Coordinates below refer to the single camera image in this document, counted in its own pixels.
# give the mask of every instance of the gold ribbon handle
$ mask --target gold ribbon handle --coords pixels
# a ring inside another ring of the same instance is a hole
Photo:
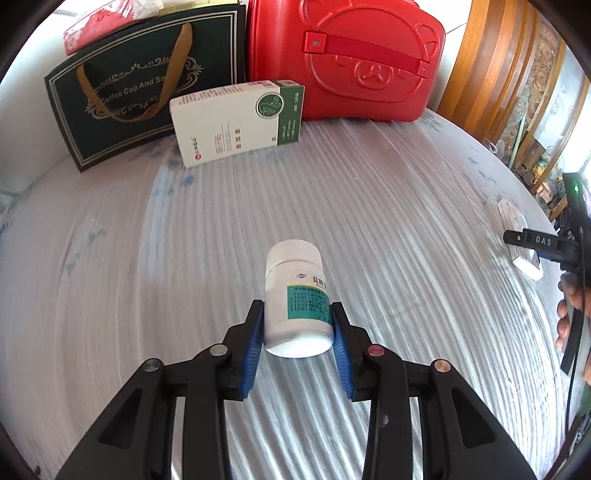
[[[178,85],[178,81],[181,79],[181,75],[183,74],[185,61],[187,60],[187,56],[191,51],[192,45],[193,27],[190,23],[185,23],[181,28],[181,33],[178,34],[177,41],[174,44],[173,53],[170,56],[170,61],[168,62],[166,76],[164,77],[164,82],[162,85],[162,92],[160,92],[160,100],[157,103],[150,105],[144,113],[135,118],[119,118],[107,108],[88,81],[84,71],[84,64],[80,65],[76,69],[78,83],[80,83],[80,88],[86,95],[86,98],[88,98],[88,100],[105,115],[110,116],[112,119],[117,120],[118,122],[123,122],[126,124],[142,122],[155,116],[160,110],[162,110],[162,107],[170,101],[170,98],[172,97]]]

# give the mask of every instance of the red suitcase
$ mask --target red suitcase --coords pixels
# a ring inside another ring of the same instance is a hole
[[[412,0],[250,0],[249,80],[306,86],[303,118],[416,120],[445,30]]]

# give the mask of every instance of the metal rivet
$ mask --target metal rivet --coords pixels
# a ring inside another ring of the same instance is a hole
[[[452,369],[452,366],[449,364],[447,360],[437,360],[435,362],[435,370],[441,372],[442,374],[446,374]]]
[[[226,345],[224,345],[223,343],[217,343],[209,349],[209,353],[212,354],[213,356],[226,355],[227,352],[228,352],[228,347]]]
[[[371,356],[382,356],[386,353],[386,350],[383,346],[374,343],[368,347],[368,354]]]
[[[160,368],[160,360],[157,358],[148,358],[144,362],[144,370],[147,372],[155,372],[157,369]]]

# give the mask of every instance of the triangular cutout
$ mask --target triangular cutout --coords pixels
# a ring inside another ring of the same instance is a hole
[[[493,443],[496,440],[494,432],[462,391],[459,388],[452,388],[452,397],[464,446],[474,448]]]
[[[141,398],[142,390],[136,388],[125,400],[123,407],[115,414],[107,428],[100,434],[99,442],[121,449],[126,449],[131,445]]]

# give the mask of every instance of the embossed bear ear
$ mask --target embossed bear ear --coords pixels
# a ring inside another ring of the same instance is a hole
[[[435,30],[428,25],[419,25],[417,27],[418,35],[425,44],[427,51],[427,61],[434,59],[439,53],[440,39]]]
[[[317,28],[334,14],[352,7],[353,3],[353,0],[303,0],[301,14],[309,27]]]

